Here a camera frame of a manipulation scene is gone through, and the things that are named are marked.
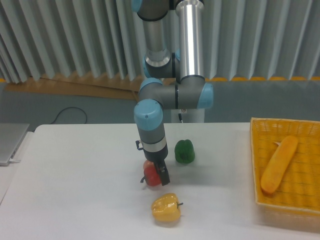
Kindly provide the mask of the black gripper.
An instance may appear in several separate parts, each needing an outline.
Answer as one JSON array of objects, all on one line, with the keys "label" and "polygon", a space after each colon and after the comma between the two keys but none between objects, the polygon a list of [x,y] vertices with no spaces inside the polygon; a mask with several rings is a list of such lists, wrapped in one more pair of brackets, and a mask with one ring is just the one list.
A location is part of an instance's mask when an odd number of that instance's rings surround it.
[{"label": "black gripper", "polygon": [[155,170],[160,178],[161,185],[162,186],[168,185],[171,181],[170,181],[170,176],[169,176],[167,166],[165,162],[160,162],[160,161],[164,161],[168,156],[168,149],[163,148],[162,150],[156,151],[156,152],[150,152],[144,149],[143,152],[144,152],[145,158],[148,161],[155,163]]}]

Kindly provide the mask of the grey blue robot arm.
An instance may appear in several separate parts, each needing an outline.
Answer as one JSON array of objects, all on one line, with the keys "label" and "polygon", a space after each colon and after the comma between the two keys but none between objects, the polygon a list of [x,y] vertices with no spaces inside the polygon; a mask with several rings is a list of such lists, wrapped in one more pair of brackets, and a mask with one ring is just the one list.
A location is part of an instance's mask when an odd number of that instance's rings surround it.
[{"label": "grey blue robot arm", "polygon": [[[132,10],[143,22],[146,79],[141,83],[134,121],[140,139],[138,150],[151,161],[162,185],[170,182],[165,163],[168,145],[163,111],[208,109],[213,105],[213,87],[206,83],[203,56],[201,0],[133,0]],[[163,20],[175,11],[179,24],[179,50],[170,52]]]}]

